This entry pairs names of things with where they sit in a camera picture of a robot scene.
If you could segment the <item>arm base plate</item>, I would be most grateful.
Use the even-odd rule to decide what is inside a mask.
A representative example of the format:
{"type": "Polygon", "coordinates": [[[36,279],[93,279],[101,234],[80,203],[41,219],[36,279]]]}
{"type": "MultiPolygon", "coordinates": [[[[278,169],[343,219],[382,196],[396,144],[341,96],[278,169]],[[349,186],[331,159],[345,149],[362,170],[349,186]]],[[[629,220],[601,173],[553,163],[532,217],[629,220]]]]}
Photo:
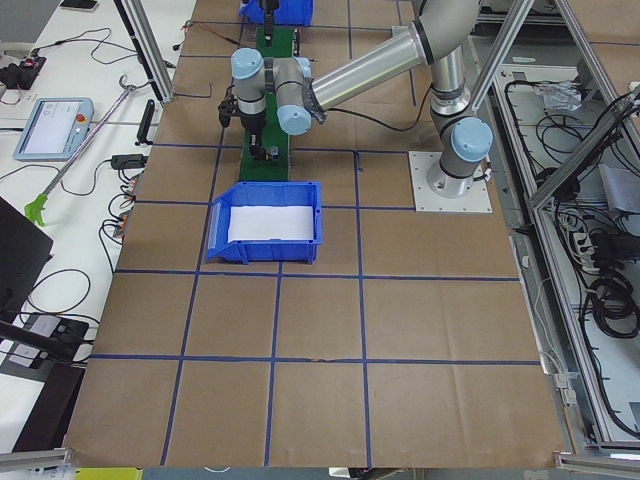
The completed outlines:
{"type": "Polygon", "coordinates": [[[414,205],[417,212],[490,214],[487,181],[482,168],[468,179],[455,179],[440,168],[440,152],[409,151],[414,205]]]}

